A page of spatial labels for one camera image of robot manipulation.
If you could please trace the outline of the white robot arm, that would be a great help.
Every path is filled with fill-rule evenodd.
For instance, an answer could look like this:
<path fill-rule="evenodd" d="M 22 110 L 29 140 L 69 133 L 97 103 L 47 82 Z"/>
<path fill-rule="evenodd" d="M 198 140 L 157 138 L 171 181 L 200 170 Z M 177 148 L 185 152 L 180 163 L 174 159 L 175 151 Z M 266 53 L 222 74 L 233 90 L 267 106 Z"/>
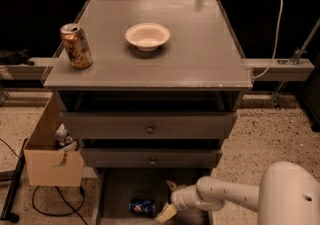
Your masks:
<path fill-rule="evenodd" d="M 257 214 L 257 225 L 320 225 L 320 183 L 297 164 L 271 164 L 260 184 L 231 183 L 204 176 L 194 185 L 170 182 L 171 201 L 156 220 L 164 223 L 177 212 L 200 209 L 213 212 L 227 201 Z"/>

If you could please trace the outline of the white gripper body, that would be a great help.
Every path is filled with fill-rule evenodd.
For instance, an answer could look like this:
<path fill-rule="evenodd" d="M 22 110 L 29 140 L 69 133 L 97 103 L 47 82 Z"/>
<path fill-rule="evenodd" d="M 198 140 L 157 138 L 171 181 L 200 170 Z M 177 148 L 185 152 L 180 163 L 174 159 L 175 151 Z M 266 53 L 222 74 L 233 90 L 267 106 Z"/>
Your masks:
<path fill-rule="evenodd" d="M 171 203 L 178 210 L 194 209 L 200 201 L 196 186 L 177 186 L 171 194 Z"/>

